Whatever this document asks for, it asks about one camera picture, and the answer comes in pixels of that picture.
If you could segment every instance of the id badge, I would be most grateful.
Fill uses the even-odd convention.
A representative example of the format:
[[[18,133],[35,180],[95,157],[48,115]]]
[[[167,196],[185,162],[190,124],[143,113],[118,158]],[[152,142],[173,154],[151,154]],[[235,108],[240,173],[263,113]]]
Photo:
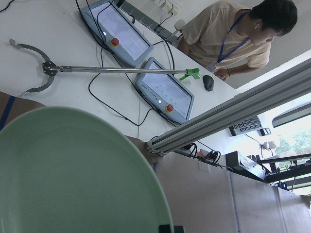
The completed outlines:
[[[216,69],[216,65],[217,65],[217,62],[212,62],[206,67],[206,69],[212,73]]]

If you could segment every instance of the black mouse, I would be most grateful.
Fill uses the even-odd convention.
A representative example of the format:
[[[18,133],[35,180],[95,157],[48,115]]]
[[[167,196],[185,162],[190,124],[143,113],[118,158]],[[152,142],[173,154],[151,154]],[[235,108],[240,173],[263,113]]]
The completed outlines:
[[[212,91],[214,89],[214,80],[211,76],[204,75],[203,76],[203,83],[204,83],[205,90]]]

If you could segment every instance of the man's arm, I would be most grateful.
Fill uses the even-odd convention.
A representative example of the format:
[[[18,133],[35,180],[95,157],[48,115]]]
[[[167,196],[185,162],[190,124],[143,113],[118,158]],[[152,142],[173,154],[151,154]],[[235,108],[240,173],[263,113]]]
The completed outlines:
[[[190,44],[185,41],[184,37],[180,39],[177,48],[188,56]]]
[[[221,80],[223,80],[224,82],[228,80],[229,78],[229,72],[230,72],[230,76],[231,75],[235,75],[235,74],[244,74],[244,73],[248,73],[248,72],[252,72],[255,70],[259,70],[261,69],[258,67],[249,67],[247,64],[238,66],[238,67],[233,67],[228,69],[219,69],[216,72],[214,72],[214,75],[216,75],[218,78],[220,78]]]

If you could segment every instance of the beige t-shirt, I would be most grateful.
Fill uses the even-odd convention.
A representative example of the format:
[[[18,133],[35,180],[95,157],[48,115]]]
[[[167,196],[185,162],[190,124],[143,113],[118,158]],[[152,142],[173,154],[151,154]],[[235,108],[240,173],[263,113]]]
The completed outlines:
[[[183,27],[185,41],[190,44],[189,57],[200,65],[207,67],[217,61],[223,39],[225,45],[223,56],[238,46],[245,37],[240,36],[235,28],[229,34],[234,18],[239,10],[248,9],[237,3],[219,1],[191,20]],[[249,67],[263,67],[269,61],[271,43],[254,46],[250,41],[222,60],[216,69],[231,65],[247,58]]]

